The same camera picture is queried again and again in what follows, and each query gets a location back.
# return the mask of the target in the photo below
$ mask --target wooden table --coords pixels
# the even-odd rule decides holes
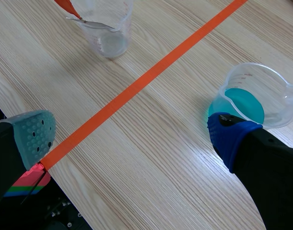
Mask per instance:
[[[0,1],[0,108],[48,109],[56,144],[231,0],[137,0],[129,50],[97,57],[52,1]],[[293,83],[293,5],[249,0],[50,173],[95,230],[264,229],[213,151],[206,111],[227,72],[261,62]],[[271,131],[293,147],[293,123]]]

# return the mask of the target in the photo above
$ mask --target teal gripper pad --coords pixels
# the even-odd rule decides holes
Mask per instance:
[[[53,145],[56,122],[50,111],[31,111],[0,122],[12,124],[14,139],[27,170],[39,162]]]

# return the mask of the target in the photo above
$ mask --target orange spatula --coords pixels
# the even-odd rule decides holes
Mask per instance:
[[[78,19],[83,20],[82,17],[76,12],[70,0],[55,0],[55,2],[65,11],[75,15]]]

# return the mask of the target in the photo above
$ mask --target measuring cup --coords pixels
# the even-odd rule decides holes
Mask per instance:
[[[293,121],[293,85],[262,64],[237,65],[209,107],[209,115],[215,112],[228,112],[264,128],[286,126]]]
[[[131,15],[134,0],[71,0],[71,2],[84,20],[103,23],[116,30],[94,29],[78,23],[95,52],[107,58],[114,58],[127,50],[132,39]]]

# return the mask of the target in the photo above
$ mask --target orange tape strip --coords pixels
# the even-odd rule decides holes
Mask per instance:
[[[159,74],[166,70],[171,64],[185,54],[190,48],[201,41],[206,35],[208,35],[215,27],[222,23],[227,17],[235,12],[240,6],[242,6],[247,0],[234,0],[221,12],[219,12],[214,18],[203,25],[194,34],[183,41],[178,47],[167,54],[162,60],[156,63],[140,78],[134,81],[128,86],[122,93],[116,96],[112,101],[105,105],[98,113],[90,118],[85,124],[79,127],[74,133],[61,142],[56,148],[54,148],[49,154],[47,154],[41,163],[49,170],[55,165],[61,158],[63,158],[68,152],[76,147],[83,139],[91,134],[96,128],[103,124],[109,117],[117,112],[123,105],[131,100],[137,93],[139,93],[144,87],[146,87],[152,80],[154,80]]]

